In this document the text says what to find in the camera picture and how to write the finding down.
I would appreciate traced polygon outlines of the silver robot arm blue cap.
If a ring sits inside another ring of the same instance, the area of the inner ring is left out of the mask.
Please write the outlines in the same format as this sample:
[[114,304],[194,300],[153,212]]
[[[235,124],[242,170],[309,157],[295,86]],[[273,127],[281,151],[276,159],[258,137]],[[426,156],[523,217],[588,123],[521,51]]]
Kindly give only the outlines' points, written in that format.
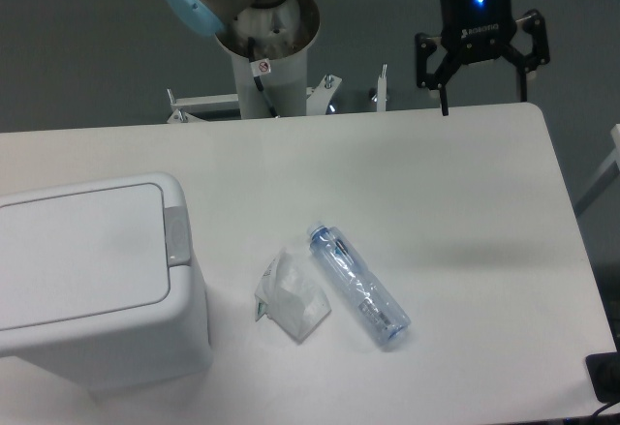
[[[320,29],[314,0],[166,0],[194,33],[214,37],[232,59],[236,96],[245,119],[331,112],[340,79],[307,85],[307,52]],[[512,14],[512,0],[440,0],[442,30],[415,37],[416,84],[447,95],[464,66],[504,59],[517,75],[521,100],[527,79],[550,60],[543,15]]]

